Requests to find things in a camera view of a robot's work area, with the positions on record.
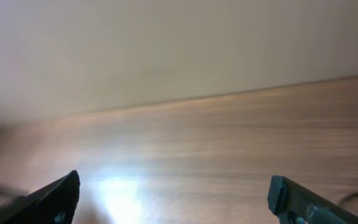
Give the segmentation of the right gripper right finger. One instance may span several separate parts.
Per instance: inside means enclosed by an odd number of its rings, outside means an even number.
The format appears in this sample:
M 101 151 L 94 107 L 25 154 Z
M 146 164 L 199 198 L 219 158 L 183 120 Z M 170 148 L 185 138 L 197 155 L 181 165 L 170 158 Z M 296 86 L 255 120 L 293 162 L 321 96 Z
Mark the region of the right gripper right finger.
M 334 204 L 291 179 L 274 175 L 270 181 L 268 209 L 281 224 L 352 224 L 358 223 L 358 215 L 344 209 L 344 204 L 358 200 L 358 192 L 342 198 Z

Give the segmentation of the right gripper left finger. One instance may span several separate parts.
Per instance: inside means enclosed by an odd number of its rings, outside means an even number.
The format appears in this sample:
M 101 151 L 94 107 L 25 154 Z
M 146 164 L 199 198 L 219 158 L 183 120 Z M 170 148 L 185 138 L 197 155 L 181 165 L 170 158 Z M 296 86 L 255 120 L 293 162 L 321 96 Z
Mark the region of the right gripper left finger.
M 71 224 L 79 197 L 76 170 L 28 195 L 0 185 L 0 224 Z

